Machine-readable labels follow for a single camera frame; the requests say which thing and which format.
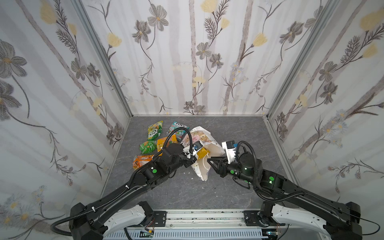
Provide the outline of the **yellow lemon snack packet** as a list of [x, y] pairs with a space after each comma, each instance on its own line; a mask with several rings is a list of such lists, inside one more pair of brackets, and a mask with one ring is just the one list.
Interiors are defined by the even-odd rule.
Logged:
[[204, 159], [205, 157], [207, 157], [209, 155], [210, 151], [205, 149], [205, 148], [201, 148], [198, 152], [197, 152], [197, 159], [200, 160], [200, 159]]

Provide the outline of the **patterned white paper bag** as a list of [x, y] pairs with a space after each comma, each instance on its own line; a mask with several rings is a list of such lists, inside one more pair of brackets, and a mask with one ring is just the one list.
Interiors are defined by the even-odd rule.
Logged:
[[208, 159], [211, 157], [221, 157], [225, 154], [225, 150], [212, 137], [211, 133], [203, 127], [195, 127], [190, 132], [193, 144], [201, 143], [203, 145], [202, 149], [197, 152], [197, 161], [191, 167], [202, 181], [207, 181], [208, 173], [211, 169]]

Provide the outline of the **orange snack packet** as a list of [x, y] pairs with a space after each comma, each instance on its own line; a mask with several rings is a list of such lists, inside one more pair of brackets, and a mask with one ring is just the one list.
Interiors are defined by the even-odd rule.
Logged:
[[[167, 137], [161, 138], [157, 140], [157, 152], [160, 152], [163, 149], [164, 143], [166, 141]], [[177, 137], [176, 135], [172, 135], [171, 138], [169, 139], [167, 146], [172, 143], [177, 143]]]

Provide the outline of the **green corn chips bag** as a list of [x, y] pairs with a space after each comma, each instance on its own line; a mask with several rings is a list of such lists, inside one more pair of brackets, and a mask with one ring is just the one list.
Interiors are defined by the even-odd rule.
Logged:
[[146, 141], [140, 144], [139, 149], [142, 155], [147, 155], [157, 149], [157, 141]]

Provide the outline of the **green yellow Fox's candy bag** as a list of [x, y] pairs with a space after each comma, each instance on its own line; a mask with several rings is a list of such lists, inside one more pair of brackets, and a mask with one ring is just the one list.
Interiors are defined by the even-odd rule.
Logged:
[[163, 121], [158, 121], [148, 127], [148, 140], [154, 141], [163, 131]]

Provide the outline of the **orange rainbow candy packet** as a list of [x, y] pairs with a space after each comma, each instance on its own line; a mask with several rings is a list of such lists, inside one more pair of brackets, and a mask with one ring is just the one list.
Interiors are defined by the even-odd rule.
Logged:
[[139, 155], [134, 157], [133, 169], [137, 170], [143, 165], [149, 163], [153, 159], [154, 155]]

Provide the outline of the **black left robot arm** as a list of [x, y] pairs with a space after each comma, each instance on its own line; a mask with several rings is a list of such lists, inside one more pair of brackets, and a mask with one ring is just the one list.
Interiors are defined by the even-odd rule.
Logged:
[[107, 196], [88, 205], [77, 204], [71, 215], [51, 224], [52, 232], [75, 240], [101, 240], [106, 222], [127, 203], [165, 182], [181, 166], [196, 162], [192, 141], [187, 152], [182, 144], [165, 142], [153, 159], [136, 169], [130, 179]]

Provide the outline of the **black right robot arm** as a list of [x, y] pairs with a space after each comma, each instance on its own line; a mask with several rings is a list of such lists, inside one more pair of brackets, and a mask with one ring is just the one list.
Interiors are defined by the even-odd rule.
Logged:
[[258, 227], [296, 225], [323, 233], [332, 240], [361, 240], [361, 209], [358, 204], [338, 203], [294, 184], [284, 176], [265, 170], [246, 141], [225, 143], [226, 153], [207, 161], [222, 178], [252, 189], [263, 200], [260, 210], [245, 222]]

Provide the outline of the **aluminium mounting rail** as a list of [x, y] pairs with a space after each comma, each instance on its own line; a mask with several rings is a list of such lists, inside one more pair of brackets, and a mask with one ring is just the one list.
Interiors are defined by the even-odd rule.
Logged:
[[[163, 228], [250, 228], [244, 220], [246, 210], [163, 210], [167, 211], [166, 226]], [[302, 209], [292, 209], [275, 205], [272, 208], [272, 218], [279, 225], [277, 228], [294, 226], [325, 233], [326, 221], [319, 216]], [[140, 224], [145, 228], [150, 223]]]

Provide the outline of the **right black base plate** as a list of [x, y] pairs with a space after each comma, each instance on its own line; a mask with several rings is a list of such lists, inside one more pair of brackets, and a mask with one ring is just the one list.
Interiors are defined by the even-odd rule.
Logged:
[[273, 220], [272, 213], [264, 211], [244, 211], [244, 220], [247, 227], [277, 227], [279, 224]]

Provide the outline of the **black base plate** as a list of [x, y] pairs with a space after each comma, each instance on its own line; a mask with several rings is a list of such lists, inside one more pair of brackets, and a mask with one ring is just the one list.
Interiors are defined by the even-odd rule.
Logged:
[[153, 218], [147, 227], [150, 228], [163, 228], [166, 226], [167, 211], [155, 211]]
[[279, 224], [273, 220], [272, 213], [264, 211], [244, 211], [244, 220], [247, 227], [277, 227]]

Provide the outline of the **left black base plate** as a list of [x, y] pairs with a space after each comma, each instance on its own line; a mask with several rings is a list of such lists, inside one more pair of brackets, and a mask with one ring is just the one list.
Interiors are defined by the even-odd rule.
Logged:
[[150, 228], [163, 228], [166, 226], [167, 211], [155, 211], [153, 218], [147, 227]]

